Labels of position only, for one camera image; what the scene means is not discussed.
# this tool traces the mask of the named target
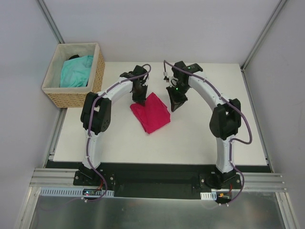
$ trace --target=black mounting plate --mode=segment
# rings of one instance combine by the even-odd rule
[[[201,192],[211,192],[202,180],[215,170],[215,165],[101,164],[98,171],[115,197],[201,199]],[[239,175],[224,182],[222,188],[240,189]],[[73,184],[98,187],[99,177],[90,179],[79,170]]]

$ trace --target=crumpled red towel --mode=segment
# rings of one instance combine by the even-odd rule
[[[155,93],[151,93],[147,97],[145,106],[132,104],[130,108],[148,134],[160,129],[171,121],[171,115],[167,110],[167,106]]]

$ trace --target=curved robot arm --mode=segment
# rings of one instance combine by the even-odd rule
[[[102,136],[111,121],[111,106],[123,95],[130,92],[132,92],[132,100],[134,102],[144,104],[146,100],[146,81],[148,76],[143,76],[136,80],[128,79],[145,73],[147,73],[147,71],[143,67],[137,65],[132,72],[121,74],[119,80],[105,91],[99,92],[98,94],[87,94],[81,113],[81,122],[83,122],[83,127],[85,128],[86,142],[88,141],[88,138],[90,138],[88,153],[90,162],[94,168],[97,168],[101,163]],[[104,93],[105,95],[97,102],[97,105],[100,106],[99,111],[94,110],[89,136],[88,128],[93,101]],[[86,168],[91,169],[86,155],[82,163]]]
[[[195,73],[203,72],[203,69],[198,64],[192,64],[186,66],[184,62],[175,63],[176,67],[183,69],[184,71]],[[219,187],[220,183],[225,182],[235,176],[236,172],[230,163],[230,140],[235,137],[238,132],[238,128],[241,126],[240,115],[229,107],[223,100],[219,98],[216,92],[203,80],[198,79],[194,76],[182,73],[179,70],[172,68],[173,77],[165,78],[170,82],[170,86],[167,87],[167,91],[171,100],[171,110],[174,112],[177,108],[183,105],[187,101],[185,96],[189,88],[193,88],[200,96],[208,103],[211,110],[213,111],[212,118],[210,121],[210,130],[212,134],[216,137],[217,141],[217,161],[216,161],[216,171],[218,176],[212,178],[211,187]],[[223,96],[227,101],[234,105],[239,110],[241,109],[241,104],[238,99],[230,100]]]

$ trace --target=black bracket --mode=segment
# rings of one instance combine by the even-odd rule
[[[81,112],[81,122],[83,127],[88,130],[89,120],[92,111],[92,105],[98,94],[89,92],[86,96],[84,107]],[[91,131],[96,135],[104,132],[110,125],[111,121],[111,100],[108,98],[100,98],[95,107],[100,106],[99,111],[93,111]]]
[[[123,73],[120,77],[130,79],[132,77],[147,73],[146,69],[141,66],[135,66],[134,70],[129,73]],[[146,101],[147,86],[145,85],[148,76],[142,76],[139,79],[132,80],[132,100],[136,103],[144,104]],[[83,127],[88,130],[89,120],[92,111],[92,105],[98,94],[89,92],[86,95],[84,107],[81,112],[81,122]],[[99,111],[93,111],[91,131],[96,135],[100,132],[105,132],[111,121],[111,100],[108,98],[100,98],[95,107],[100,106]]]
[[[238,99],[229,100],[230,104],[241,110],[241,104]],[[241,116],[228,104],[220,105],[214,108],[210,121],[210,130],[215,137],[226,140],[227,137],[238,133],[241,126]]]
[[[97,171],[105,178],[109,190],[113,190],[115,185],[115,174],[103,169],[102,165],[96,168]],[[75,172],[73,185],[75,186],[99,186],[101,184],[100,176],[93,169],[85,167],[83,164]]]
[[[186,66],[183,61],[179,61],[175,63],[174,66],[189,73],[203,71],[203,69],[196,63]],[[178,81],[176,82],[175,87],[167,87],[166,89],[171,100],[171,111],[174,112],[187,101],[185,94],[190,89],[190,75],[183,73],[175,68],[172,68],[172,71],[174,78],[176,78]]]
[[[141,66],[135,66],[132,72],[122,73],[120,77],[130,79],[132,77],[147,73],[146,69]],[[147,86],[145,85],[148,75],[132,80],[132,100],[135,103],[143,104],[146,101]]]

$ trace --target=metal corner post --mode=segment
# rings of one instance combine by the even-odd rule
[[[53,17],[51,16],[50,11],[49,11],[46,3],[44,2],[44,0],[36,0],[36,2],[38,4],[39,8],[41,9],[41,12],[43,13],[47,23],[49,24],[49,27],[52,30],[57,42],[59,44],[64,44],[65,41],[63,40],[62,35],[59,32],[59,30],[58,30],[58,28],[55,24],[55,21],[54,21]]]
[[[252,47],[252,49],[251,49],[250,53],[248,54],[246,60],[242,64],[242,71],[244,71],[247,68],[247,66],[249,65],[249,62],[253,58],[253,56],[256,53],[256,51],[258,50],[258,48],[261,46],[264,38],[266,37],[267,33],[270,31],[271,26],[273,25],[273,23],[275,22],[278,15],[280,14],[280,12],[282,11],[282,9],[284,8],[285,4],[288,1],[289,0],[279,0],[278,4],[276,5],[275,9],[272,12],[270,18],[268,19],[266,25],[264,26],[263,30],[259,34],[258,38],[256,39],[256,41],[254,43],[254,46]]]

